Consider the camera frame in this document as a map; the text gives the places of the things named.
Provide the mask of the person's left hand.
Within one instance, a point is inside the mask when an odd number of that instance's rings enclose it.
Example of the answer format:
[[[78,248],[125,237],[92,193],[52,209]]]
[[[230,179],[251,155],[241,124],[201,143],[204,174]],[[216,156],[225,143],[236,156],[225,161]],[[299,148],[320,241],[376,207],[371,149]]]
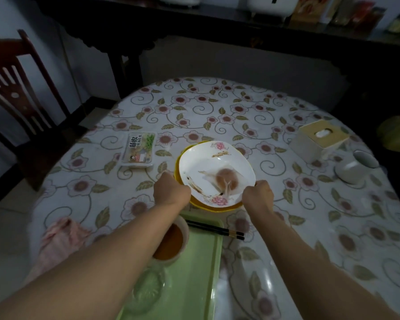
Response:
[[[177,188],[157,188],[154,184],[154,202],[156,206],[172,205],[181,210],[191,199],[189,186],[181,184]]]

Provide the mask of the person's right hand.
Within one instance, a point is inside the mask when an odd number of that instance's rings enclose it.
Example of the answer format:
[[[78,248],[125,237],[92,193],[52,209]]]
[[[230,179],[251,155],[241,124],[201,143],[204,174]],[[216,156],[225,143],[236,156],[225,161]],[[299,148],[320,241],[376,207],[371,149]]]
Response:
[[[258,180],[242,193],[242,203],[250,217],[273,212],[274,193],[266,180]]]

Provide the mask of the person's right forearm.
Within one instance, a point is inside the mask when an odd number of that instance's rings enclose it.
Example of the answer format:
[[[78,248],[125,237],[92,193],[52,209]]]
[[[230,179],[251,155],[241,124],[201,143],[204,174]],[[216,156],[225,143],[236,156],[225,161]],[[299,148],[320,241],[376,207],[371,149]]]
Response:
[[[304,320],[400,320],[400,315],[323,260],[266,206],[245,206]]]

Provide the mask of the person's left forearm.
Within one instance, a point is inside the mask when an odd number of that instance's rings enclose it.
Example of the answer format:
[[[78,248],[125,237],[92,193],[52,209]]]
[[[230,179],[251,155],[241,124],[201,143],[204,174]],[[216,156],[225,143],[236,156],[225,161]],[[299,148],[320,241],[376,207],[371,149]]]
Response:
[[[115,320],[187,203],[164,202],[0,303],[0,320]]]

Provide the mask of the clear plastic wrap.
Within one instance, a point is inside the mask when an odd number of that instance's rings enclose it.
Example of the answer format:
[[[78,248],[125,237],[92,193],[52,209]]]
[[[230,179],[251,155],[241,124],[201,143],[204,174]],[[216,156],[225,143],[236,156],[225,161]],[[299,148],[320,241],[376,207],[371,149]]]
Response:
[[[241,194],[249,185],[247,179],[229,163],[198,171],[203,179],[211,183],[218,194],[229,198]]]

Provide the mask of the clear snack packet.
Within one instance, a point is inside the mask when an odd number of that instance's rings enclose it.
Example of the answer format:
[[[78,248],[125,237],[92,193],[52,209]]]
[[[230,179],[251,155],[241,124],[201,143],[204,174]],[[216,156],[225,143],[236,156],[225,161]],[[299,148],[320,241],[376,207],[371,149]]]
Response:
[[[129,168],[152,167],[156,136],[154,132],[129,132],[124,141],[119,163]]]

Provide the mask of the small bowl with orange sauce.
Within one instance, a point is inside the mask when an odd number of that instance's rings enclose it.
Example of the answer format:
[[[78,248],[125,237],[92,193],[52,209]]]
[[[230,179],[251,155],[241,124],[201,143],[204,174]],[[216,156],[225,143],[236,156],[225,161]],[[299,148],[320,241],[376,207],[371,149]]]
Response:
[[[153,254],[153,259],[164,264],[174,263],[184,252],[189,236],[188,223],[182,216],[178,216],[165,233],[159,247]]]

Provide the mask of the floral tablecloth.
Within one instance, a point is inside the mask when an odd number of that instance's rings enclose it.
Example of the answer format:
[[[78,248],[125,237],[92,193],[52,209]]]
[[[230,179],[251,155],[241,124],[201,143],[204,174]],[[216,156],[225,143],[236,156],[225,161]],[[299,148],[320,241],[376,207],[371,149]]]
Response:
[[[348,134],[326,159],[306,163],[290,148],[298,129],[323,119]],[[119,163],[129,132],[154,132],[154,165]],[[153,184],[201,141],[229,143],[275,195],[279,217],[323,259],[400,314],[400,200],[378,168],[358,185],[334,174],[337,162],[368,147],[331,114],[297,97],[203,77],[158,81],[122,100],[54,166],[34,205],[31,260],[43,233],[69,216],[91,231],[90,244],[152,203]]]

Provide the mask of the white tissue box wooden lid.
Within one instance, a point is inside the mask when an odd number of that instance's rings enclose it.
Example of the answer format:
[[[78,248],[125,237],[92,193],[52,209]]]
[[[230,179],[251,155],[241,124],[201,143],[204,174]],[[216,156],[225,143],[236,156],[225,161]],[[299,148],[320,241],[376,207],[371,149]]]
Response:
[[[333,133],[325,138],[316,138],[315,133],[325,128],[331,129]],[[290,141],[289,148],[306,163],[311,164],[326,159],[347,139],[348,134],[343,132],[341,127],[320,119],[301,126]]]

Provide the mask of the light green plastic tray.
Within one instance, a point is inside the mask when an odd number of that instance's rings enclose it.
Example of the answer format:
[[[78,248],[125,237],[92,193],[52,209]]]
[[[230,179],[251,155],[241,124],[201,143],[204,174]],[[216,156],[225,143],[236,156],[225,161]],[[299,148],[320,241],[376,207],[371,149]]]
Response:
[[[219,220],[182,213],[186,222],[195,221],[222,227]],[[223,238],[219,234],[189,227],[188,244],[172,264],[163,264],[166,272],[165,291],[143,315],[130,315],[123,308],[116,320],[213,320],[216,283],[219,278]]]

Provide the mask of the white mug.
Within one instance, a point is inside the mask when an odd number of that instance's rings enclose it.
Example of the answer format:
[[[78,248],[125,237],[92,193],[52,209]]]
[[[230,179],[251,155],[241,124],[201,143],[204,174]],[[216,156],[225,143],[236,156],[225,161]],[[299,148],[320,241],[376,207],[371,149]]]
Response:
[[[369,152],[355,150],[342,161],[336,163],[337,177],[348,184],[358,184],[380,167],[378,160]]]

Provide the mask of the pink cloth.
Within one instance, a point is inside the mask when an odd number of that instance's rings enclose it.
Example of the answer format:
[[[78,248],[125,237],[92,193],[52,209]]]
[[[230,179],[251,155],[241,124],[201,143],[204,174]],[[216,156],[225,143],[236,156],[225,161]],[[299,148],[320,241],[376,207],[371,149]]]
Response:
[[[90,230],[69,217],[55,221],[46,230],[38,257],[23,284],[29,284],[79,251],[90,235]]]

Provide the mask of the dark wooden sideboard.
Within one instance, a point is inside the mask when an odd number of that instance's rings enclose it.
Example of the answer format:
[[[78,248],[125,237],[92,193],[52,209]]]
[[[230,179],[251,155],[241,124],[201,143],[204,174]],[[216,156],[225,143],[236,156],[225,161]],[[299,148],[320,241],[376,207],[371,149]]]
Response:
[[[174,35],[329,60],[365,90],[400,94],[400,37],[396,35],[277,23],[277,19],[258,21],[245,10],[209,4],[184,9],[157,0],[32,1],[70,36],[108,54],[114,74],[118,55],[139,65],[143,51]]]

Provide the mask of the white rice cooker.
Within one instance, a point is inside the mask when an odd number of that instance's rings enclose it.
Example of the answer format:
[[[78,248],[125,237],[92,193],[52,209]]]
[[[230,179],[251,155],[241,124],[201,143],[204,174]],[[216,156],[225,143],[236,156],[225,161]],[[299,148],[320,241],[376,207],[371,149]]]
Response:
[[[293,14],[299,0],[246,0],[252,15],[266,14],[285,19]]]

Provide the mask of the orange food box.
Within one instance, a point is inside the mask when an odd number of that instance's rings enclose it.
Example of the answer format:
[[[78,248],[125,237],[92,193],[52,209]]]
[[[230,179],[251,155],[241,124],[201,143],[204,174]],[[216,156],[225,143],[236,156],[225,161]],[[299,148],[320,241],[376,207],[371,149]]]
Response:
[[[290,22],[306,22],[311,24],[329,23],[328,15],[334,0],[299,0]]]

